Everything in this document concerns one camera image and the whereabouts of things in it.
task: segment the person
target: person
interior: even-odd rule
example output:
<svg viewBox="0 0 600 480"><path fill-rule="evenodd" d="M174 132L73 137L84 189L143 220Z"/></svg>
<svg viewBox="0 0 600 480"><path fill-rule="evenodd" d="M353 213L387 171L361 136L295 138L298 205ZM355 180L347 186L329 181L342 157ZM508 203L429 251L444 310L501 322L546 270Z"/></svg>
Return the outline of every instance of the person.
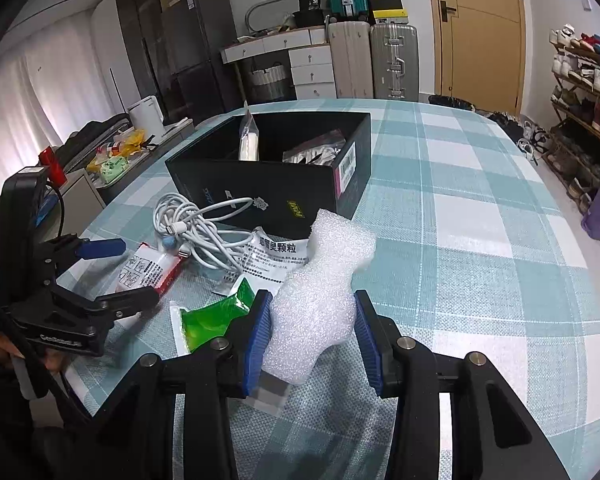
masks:
<svg viewBox="0 0 600 480"><path fill-rule="evenodd" d="M52 478L45 461L37 456L29 402L22 397L11 365L11 356L22 357L0 333L0 479L48 480ZM60 371L64 354L46 349L42 362L52 372Z"/></svg>

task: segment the metal bolt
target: metal bolt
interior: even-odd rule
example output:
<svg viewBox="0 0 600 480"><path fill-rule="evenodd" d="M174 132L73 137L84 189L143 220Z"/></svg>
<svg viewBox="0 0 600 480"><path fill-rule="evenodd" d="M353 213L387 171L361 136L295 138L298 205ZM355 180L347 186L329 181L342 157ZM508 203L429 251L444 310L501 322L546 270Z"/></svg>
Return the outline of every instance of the metal bolt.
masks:
<svg viewBox="0 0 600 480"><path fill-rule="evenodd" d="M224 350L229 346L229 342L224 337L215 337L210 344L214 350Z"/></svg>
<svg viewBox="0 0 600 480"><path fill-rule="evenodd" d="M156 354L144 354L140 358L140 366L144 368L150 368L158 362L158 356Z"/></svg>
<svg viewBox="0 0 600 480"><path fill-rule="evenodd" d="M413 337L399 337L396 343L400 348L404 348L405 350L411 350L416 346L416 340Z"/></svg>
<svg viewBox="0 0 600 480"><path fill-rule="evenodd" d="M486 364L487 358L484 354L481 354L480 352L471 352L469 354L469 361L471 361L476 366L482 366L483 364Z"/></svg>

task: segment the curtain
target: curtain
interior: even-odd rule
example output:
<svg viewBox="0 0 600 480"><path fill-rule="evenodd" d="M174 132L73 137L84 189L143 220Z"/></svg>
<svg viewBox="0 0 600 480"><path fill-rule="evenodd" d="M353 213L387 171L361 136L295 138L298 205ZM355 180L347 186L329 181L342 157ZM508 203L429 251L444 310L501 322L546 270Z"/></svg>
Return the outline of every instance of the curtain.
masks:
<svg viewBox="0 0 600 480"><path fill-rule="evenodd" d="M63 18L0 56L0 192L47 146L113 115L86 12Z"/></svg>

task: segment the human hand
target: human hand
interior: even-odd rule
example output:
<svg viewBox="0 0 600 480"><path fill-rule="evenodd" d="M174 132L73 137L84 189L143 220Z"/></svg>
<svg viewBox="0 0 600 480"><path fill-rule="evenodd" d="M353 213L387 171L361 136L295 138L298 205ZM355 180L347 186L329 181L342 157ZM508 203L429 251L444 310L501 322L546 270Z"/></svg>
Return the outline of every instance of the human hand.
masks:
<svg viewBox="0 0 600 480"><path fill-rule="evenodd" d="M0 332L0 364L11 368L11 356L23 357L20 351L10 341L10 339ZM62 361L64 360L64 352L53 348L46 348L44 357L40 360L50 372L59 372L62 369Z"/></svg>

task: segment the teal and white plaid tablecloth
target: teal and white plaid tablecloth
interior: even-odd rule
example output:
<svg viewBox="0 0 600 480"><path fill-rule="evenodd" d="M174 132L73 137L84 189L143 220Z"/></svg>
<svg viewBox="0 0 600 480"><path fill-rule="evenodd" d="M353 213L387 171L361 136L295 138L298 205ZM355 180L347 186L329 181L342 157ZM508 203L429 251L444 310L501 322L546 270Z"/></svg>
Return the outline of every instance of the teal and white plaid tablecloth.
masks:
<svg viewBox="0 0 600 480"><path fill-rule="evenodd" d="M378 314L435 352L487 354L571 477L591 478L600 466L600 311L572 231L509 137L477 114L423 104L306 100L253 107L284 110L371 114L372 174L354 220L378 235L378 248L370 267L354 276L353 290L365 288ZM122 237L128 253L142 241L154 244L152 209L175 190L164 160L183 145L107 206L86 235ZM110 287L124 260L79 262L60 283L93 298ZM104 357L73 362L67 377L91 413L142 354L176 355L170 306L216 301L211 290L218 277L187 262L158 314L116 322ZM395 402L378 399L368 386L354 337L325 351L307 383L290 388L281 410L254 404L230 405L240 478L384 475ZM441 406L440 476L450 478L450 410Z"/></svg>

